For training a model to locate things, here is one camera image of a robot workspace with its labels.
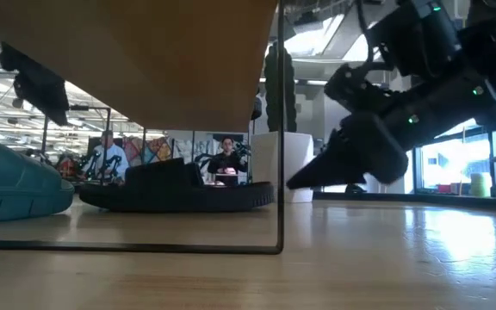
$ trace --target window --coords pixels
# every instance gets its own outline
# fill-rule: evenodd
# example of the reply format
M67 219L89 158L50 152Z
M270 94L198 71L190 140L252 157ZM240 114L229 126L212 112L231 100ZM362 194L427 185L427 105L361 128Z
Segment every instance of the window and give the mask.
M453 139L421 147L422 179L426 189L438 184L470 183L470 175L489 172L487 134Z

